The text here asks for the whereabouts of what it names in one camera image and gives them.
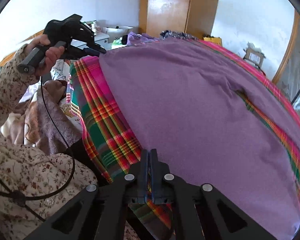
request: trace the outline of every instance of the hand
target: hand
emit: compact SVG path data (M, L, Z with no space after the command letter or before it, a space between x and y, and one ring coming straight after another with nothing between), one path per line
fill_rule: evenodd
M28 46L26 46L24 50L24 54L27 56L38 44L42 44L44 46L47 46L50 44L50 41L48 39L48 36L46 34L43 34L41 36L38 36L34 38ZM46 60L45 65L43 67L37 68L35 71L35 76L43 76L45 74L48 74L51 71L51 68L56 64L56 61L61 57L61 55L65 52L64 47L51 47L46 51Z

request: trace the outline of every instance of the wooden headboard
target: wooden headboard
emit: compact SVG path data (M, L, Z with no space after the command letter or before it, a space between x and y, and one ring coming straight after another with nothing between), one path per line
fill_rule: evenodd
M25 41L29 41L29 40L34 39L35 37L37 37L37 36L43 34L43 31L44 31L44 30L41 30L41 31L39 31L39 32L37 32L37 33L31 35L29 38L25 39L25 40L22 41L22 42L25 42ZM11 59L13 58L14 54L15 54L15 51L12 52L12 53L10 53L9 55L5 56L4 59L0 62L0 67L3 67L9 60L11 60Z

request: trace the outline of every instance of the purple cloth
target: purple cloth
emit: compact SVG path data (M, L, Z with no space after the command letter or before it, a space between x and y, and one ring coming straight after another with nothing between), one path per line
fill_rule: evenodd
M151 41L158 41L159 38L154 38L146 33L135 34L134 32L129 32L128 34L128 41L127 46L143 43L143 42L151 42Z
M279 240L300 225L286 149L235 93L300 149L300 128L252 75L224 56L167 39L100 55L108 85L143 148L191 184L213 184Z

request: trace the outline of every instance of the floral shirt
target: floral shirt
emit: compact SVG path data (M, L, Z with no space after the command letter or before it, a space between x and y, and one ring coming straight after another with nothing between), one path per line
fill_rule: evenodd
M38 82L34 75L20 74L17 65L25 58L19 49L0 72L0 127L15 108L27 88ZM41 150L26 145L14 145L0 133L0 179L10 188L25 196L40 196L58 190L69 178L72 159L68 155L45 155ZM97 183L93 172L76 162L71 183L61 193L48 200L27 201L27 205L44 219L54 214L87 185ZM7 192L0 184L0 191ZM42 222L34 215L0 196L0 230L6 239L21 240ZM138 239L126 224L125 239Z

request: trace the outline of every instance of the wardrobe door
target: wardrobe door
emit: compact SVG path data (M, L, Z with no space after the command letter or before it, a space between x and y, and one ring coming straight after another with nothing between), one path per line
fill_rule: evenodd
M219 0L190 0L186 33L199 39L211 35Z
M162 31L184 32L190 0L148 0L147 33L158 37Z

